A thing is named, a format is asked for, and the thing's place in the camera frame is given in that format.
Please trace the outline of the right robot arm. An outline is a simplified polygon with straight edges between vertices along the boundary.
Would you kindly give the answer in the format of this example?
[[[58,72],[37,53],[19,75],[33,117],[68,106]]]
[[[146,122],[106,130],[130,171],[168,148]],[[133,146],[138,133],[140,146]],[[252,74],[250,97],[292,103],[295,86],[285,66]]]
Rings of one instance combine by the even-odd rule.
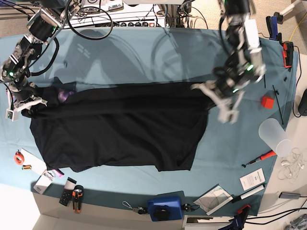
[[[0,81],[7,87],[5,117],[12,121],[18,119],[22,110],[47,104],[39,96],[38,87],[28,82],[28,78],[35,75],[30,72],[30,66],[43,55],[43,45],[55,41],[59,48],[57,34],[82,6],[80,0],[40,0],[38,4],[40,9],[27,24],[29,32],[18,41],[14,52],[0,67]]]

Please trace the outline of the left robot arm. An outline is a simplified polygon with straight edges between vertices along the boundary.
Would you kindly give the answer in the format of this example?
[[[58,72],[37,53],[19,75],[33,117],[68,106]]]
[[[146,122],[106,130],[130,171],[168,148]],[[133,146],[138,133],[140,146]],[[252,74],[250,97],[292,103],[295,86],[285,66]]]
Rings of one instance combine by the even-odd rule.
[[[243,99],[243,90],[250,83],[258,83],[265,75],[262,47],[256,21],[251,19],[255,6],[251,0],[221,0],[221,18],[219,26],[227,20],[228,28],[219,37],[223,50],[228,55],[222,67],[215,67],[215,80],[192,85],[208,96],[219,109],[218,120],[221,123],[235,123],[239,115],[239,104]]]

